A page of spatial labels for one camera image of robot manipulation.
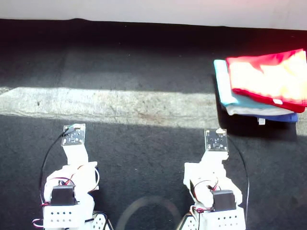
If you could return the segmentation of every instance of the light blue cloth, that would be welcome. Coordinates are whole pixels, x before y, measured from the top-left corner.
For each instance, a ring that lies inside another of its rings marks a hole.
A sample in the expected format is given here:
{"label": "light blue cloth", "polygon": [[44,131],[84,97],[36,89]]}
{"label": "light blue cloth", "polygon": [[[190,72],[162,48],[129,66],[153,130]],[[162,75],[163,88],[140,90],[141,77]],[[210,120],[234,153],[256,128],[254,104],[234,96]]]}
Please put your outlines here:
{"label": "light blue cloth", "polygon": [[216,73],[217,88],[219,90],[221,104],[225,107],[229,105],[237,105],[246,108],[276,108],[270,104],[256,102],[249,97],[238,95],[232,92],[228,68],[225,60],[214,60],[214,68]]}

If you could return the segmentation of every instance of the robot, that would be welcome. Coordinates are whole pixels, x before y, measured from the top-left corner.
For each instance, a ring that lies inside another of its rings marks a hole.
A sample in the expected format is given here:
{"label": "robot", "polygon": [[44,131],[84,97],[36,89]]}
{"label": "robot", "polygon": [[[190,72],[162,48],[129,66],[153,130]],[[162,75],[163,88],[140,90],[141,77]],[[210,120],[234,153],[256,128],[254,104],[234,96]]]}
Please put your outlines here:
{"label": "robot", "polygon": [[[67,165],[47,177],[44,190],[40,184],[44,218],[34,219],[33,225],[46,230],[113,230],[107,215],[94,211],[94,199],[89,194],[99,189],[99,172],[97,162],[88,161],[85,124],[64,126],[59,138]],[[42,166],[40,183],[51,147]]]}
{"label": "robot", "polygon": [[227,158],[226,130],[206,129],[205,153],[201,161],[185,163],[183,184],[189,189],[195,204],[177,230],[246,229],[244,210],[238,206],[242,203],[242,193],[226,177],[222,164]]}

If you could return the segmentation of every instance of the blue cloth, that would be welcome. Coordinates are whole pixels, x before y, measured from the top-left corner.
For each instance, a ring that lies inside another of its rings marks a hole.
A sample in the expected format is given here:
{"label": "blue cloth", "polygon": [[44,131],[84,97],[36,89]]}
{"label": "blue cloth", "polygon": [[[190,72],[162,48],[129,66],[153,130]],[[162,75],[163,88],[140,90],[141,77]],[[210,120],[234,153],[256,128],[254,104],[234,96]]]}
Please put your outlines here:
{"label": "blue cloth", "polygon": [[297,122],[298,115],[297,113],[278,115],[278,116],[260,116],[260,115],[246,115],[246,116],[255,116],[257,118],[264,118],[270,121],[281,121],[281,122]]}
{"label": "blue cloth", "polygon": [[214,60],[213,64],[216,73],[216,81],[220,95],[220,101],[223,106],[227,107],[228,105],[237,105],[241,107],[258,108],[258,109],[276,108],[273,105],[259,103],[250,99],[249,97],[233,93],[230,86],[230,79],[228,75],[228,68],[226,61]]}

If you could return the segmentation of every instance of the black wire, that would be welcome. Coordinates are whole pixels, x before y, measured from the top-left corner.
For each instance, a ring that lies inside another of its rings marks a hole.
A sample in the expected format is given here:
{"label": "black wire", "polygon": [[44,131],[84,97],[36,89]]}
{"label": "black wire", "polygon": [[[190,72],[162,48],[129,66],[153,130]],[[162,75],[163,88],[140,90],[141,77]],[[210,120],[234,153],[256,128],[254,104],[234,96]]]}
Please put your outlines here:
{"label": "black wire", "polygon": [[84,222],[87,223],[87,222],[90,222],[90,221],[93,221],[94,218],[91,218],[91,219],[86,219]]}
{"label": "black wire", "polygon": [[201,213],[198,214],[198,230],[200,230],[201,225]]}
{"label": "black wire", "polygon": [[235,147],[235,149],[239,153],[240,158],[241,158],[242,163],[243,163],[243,166],[244,166],[245,174],[246,174],[246,181],[247,181],[246,193],[247,193],[247,195],[246,195],[246,208],[245,208],[245,223],[247,224],[247,220],[248,220],[248,200],[249,200],[249,176],[248,176],[248,170],[246,168],[246,162],[244,160],[243,153],[240,151],[240,149],[236,146],[234,141],[229,136],[228,136],[228,139],[230,140],[230,142],[233,144],[233,146]]}
{"label": "black wire", "polygon": [[68,128],[63,131],[59,136],[58,138],[50,145],[46,155],[45,155],[45,158],[44,158],[44,161],[43,161],[43,164],[42,164],[42,167],[40,169],[40,176],[39,176],[39,181],[38,181],[38,189],[39,189],[39,197],[40,197],[40,200],[43,203],[45,203],[45,198],[44,198],[44,194],[43,194],[43,188],[42,188],[42,183],[43,183],[43,175],[44,175],[44,168],[45,168],[45,165],[46,165],[46,161],[47,161],[47,157],[50,153],[50,150],[52,149],[52,147],[54,146],[54,144],[67,132]]}
{"label": "black wire", "polygon": [[105,230],[106,229],[106,224],[108,223],[108,217],[107,217],[107,215],[106,215],[106,213],[104,213],[104,212],[96,212],[96,213],[94,213],[94,215],[98,215],[98,214],[102,214],[102,215],[104,215],[104,217],[105,217],[105,224],[104,224],[104,227],[102,228],[102,230]]}

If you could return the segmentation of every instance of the stack of folded clothes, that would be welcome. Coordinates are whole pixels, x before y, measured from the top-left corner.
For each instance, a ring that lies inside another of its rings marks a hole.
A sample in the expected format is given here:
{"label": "stack of folded clothes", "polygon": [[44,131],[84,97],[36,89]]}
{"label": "stack of folded clothes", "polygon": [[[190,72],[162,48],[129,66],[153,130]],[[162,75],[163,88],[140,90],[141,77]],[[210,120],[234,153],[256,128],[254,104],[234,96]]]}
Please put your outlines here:
{"label": "stack of folded clothes", "polygon": [[302,49],[215,60],[220,102],[229,115],[297,122],[307,107],[307,62]]}

